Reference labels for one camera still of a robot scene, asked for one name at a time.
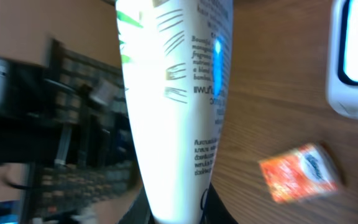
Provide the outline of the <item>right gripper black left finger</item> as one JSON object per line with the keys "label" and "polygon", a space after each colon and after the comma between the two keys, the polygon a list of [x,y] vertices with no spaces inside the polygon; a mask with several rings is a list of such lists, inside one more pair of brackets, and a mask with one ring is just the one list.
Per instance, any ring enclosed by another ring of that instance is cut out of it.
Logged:
{"label": "right gripper black left finger", "polygon": [[154,224],[145,189],[142,187],[139,194],[117,224]]}

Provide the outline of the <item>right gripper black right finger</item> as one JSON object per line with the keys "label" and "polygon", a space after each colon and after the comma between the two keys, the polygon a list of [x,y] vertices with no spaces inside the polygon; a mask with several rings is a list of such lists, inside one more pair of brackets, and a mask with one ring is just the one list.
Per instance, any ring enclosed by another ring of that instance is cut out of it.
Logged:
{"label": "right gripper black right finger", "polygon": [[201,196],[200,209],[202,211],[200,224],[238,224],[212,184]]}

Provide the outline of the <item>small orange snack packet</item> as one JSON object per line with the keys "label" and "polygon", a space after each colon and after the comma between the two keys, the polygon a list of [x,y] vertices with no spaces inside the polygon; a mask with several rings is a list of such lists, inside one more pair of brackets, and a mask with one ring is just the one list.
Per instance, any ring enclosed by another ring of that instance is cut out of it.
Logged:
{"label": "small orange snack packet", "polygon": [[273,201],[290,203],[338,192],[342,181],[327,150],[308,143],[259,161]]}

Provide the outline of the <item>white Pantene conditioner tube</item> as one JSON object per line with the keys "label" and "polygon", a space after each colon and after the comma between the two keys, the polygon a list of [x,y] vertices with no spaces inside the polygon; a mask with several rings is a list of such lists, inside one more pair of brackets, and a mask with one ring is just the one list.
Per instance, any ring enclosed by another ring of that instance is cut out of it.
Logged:
{"label": "white Pantene conditioner tube", "polygon": [[155,223],[200,223],[224,123],[232,0],[115,3],[127,112]]}

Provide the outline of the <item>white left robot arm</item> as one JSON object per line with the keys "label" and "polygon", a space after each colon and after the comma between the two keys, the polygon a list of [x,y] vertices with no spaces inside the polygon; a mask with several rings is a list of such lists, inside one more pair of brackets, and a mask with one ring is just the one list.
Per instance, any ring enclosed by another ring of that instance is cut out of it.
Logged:
{"label": "white left robot arm", "polygon": [[61,142],[69,144],[67,162],[76,162],[80,127],[63,136],[57,114],[58,91],[71,91],[58,83],[62,62],[59,55],[45,67],[0,57],[0,164],[51,164]]}

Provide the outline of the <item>white barcode scanner stand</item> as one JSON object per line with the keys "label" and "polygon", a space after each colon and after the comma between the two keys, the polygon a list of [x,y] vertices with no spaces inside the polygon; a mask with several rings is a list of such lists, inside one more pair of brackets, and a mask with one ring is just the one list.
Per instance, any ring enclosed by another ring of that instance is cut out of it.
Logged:
{"label": "white barcode scanner stand", "polygon": [[358,119],[358,0],[333,1],[326,77],[331,108]]}

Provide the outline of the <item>grey plastic mesh basket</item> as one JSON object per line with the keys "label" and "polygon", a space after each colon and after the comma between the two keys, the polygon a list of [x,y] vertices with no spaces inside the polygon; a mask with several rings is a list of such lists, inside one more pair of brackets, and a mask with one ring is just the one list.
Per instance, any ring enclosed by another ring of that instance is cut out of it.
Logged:
{"label": "grey plastic mesh basket", "polygon": [[21,223],[74,217],[139,180],[121,70],[52,39],[44,82],[57,97],[62,130],[53,161],[27,170]]}

